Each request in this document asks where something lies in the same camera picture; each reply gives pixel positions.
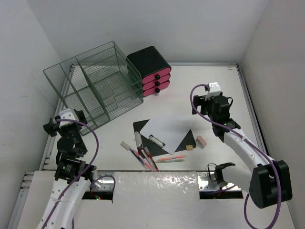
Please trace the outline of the small brown cube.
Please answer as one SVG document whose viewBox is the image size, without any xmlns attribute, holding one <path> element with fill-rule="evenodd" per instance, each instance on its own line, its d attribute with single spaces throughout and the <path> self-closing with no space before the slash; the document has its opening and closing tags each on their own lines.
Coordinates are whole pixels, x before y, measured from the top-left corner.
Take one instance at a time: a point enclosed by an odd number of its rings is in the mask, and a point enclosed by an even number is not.
<svg viewBox="0 0 305 229">
<path fill-rule="evenodd" d="M 186 150 L 188 150 L 188 151 L 193 150 L 193 146 L 192 145 L 187 145 Z"/>
</svg>

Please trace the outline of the pink white pen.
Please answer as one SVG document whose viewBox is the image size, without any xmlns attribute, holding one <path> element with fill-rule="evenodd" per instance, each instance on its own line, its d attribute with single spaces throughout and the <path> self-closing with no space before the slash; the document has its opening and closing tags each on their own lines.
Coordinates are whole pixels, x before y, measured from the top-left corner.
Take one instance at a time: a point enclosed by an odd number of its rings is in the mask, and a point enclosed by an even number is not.
<svg viewBox="0 0 305 229">
<path fill-rule="evenodd" d="M 152 171 L 157 171 L 157 169 L 155 168 L 155 166 L 153 165 L 152 161 L 150 160 L 149 156 L 147 155 L 147 153 L 145 152 L 145 150 L 142 148 L 141 149 L 142 154 L 144 155 L 144 157 L 147 160 L 147 163 L 151 166 Z"/>
</svg>

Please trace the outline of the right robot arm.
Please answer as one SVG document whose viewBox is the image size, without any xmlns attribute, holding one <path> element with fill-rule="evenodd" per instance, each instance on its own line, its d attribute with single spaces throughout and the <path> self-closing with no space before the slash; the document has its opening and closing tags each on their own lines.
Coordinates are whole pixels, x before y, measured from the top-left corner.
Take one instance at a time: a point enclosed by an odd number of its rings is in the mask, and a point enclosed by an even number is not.
<svg viewBox="0 0 305 229">
<path fill-rule="evenodd" d="M 215 168 L 215 182 L 233 183 L 246 191 L 258 208 L 289 201 L 293 197 L 288 164 L 276 161 L 262 152 L 248 137 L 240 125 L 230 117 L 232 98 L 222 94 L 190 96 L 192 114 L 198 114 L 212 124 L 212 130 L 246 164 L 245 172 L 239 171 L 233 162 L 219 164 Z"/>
</svg>

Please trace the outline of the pink top drawer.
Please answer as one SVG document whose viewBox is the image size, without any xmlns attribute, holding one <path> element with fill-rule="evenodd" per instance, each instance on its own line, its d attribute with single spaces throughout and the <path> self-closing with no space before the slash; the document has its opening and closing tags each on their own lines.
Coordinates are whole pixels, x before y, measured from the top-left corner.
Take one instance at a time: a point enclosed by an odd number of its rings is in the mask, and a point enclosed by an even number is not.
<svg viewBox="0 0 305 229">
<path fill-rule="evenodd" d="M 171 67 L 167 67 L 167 68 L 159 70 L 159 71 L 157 71 L 155 73 L 151 73 L 151 74 L 149 74 L 147 76 L 144 76 L 142 78 L 142 84 L 147 84 L 147 83 L 149 83 L 151 81 L 159 80 L 161 77 L 169 74 L 171 72 L 171 70 L 172 70 Z"/>
</svg>

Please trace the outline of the pink eraser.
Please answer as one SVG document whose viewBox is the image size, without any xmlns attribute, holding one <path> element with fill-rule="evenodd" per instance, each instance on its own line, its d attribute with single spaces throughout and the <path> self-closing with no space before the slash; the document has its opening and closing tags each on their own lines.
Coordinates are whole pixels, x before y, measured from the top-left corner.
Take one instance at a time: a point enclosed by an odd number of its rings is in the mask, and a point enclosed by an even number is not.
<svg viewBox="0 0 305 229">
<path fill-rule="evenodd" d="M 207 142 L 201 136 L 197 136 L 196 142 L 198 143 L 200 148 L 205 148 L 207 146 Z"/>
</svg>

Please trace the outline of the orange pen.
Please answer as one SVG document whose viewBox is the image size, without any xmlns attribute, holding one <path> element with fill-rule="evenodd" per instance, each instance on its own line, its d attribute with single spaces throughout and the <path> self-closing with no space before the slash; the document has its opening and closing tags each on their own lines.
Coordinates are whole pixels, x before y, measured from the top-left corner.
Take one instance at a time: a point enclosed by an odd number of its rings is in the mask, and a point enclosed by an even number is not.
<svg viewBox="0 0 305 229">
<path fill-rule="evenodd" d="M 186 155 L 182 155 L 182 156 L 172 156 L 172 157 L 164 157 L 164 158 L 160 158 L 158 159 L 158 161 L 167 161 L 167 160 L 177 160 L 177 159 L 183 159 L 186 158 Z"/>
</svg>

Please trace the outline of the beige eraser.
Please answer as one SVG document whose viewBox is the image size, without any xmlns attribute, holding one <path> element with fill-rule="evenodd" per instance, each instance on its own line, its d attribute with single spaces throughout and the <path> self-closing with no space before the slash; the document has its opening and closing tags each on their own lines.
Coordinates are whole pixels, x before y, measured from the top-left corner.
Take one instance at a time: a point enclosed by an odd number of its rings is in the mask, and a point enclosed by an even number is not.
<svg viewBox="0 0 305 229">
<path fill-rule="evenodd" d="M 131 149 L 131 147 L 127 143 L 125 143 L 124 141 L 121 142 L 121 146 L 123 148 L 125 148 L 126 150 L 130 150 Z"/>
</svg>

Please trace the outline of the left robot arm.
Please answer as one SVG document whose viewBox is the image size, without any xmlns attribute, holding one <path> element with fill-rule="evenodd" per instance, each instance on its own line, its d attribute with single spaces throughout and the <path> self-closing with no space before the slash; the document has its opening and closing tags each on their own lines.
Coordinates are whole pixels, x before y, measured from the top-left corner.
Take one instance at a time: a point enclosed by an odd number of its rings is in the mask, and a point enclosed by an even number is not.
<svg viewBox="0 0 305 229">
<path fill-rule="evenodd" d="M 81 136 L 81 128 L 93 131 L 87 125 L 82 110 L 66 109 L 43 126 L 57 141 L 56 165 L 53 187 L 39 229 L 71 229 L 73 217 L 81 198 L 94 180 L 96 166 L 82 161 L 88 152 Z"/>
</svg>

